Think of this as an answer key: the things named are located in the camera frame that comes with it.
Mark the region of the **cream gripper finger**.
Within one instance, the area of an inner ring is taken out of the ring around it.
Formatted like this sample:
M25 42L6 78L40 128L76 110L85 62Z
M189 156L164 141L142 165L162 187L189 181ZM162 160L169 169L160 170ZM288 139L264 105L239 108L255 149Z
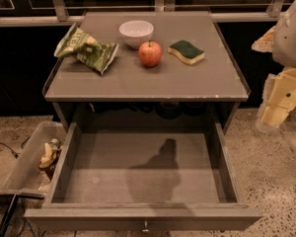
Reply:
M272 52L275 27L270 28L262 37L252 44L252 50L257 52Z
M265 80L256 128L261 132L278 129L296 108L296 68L285 67Z

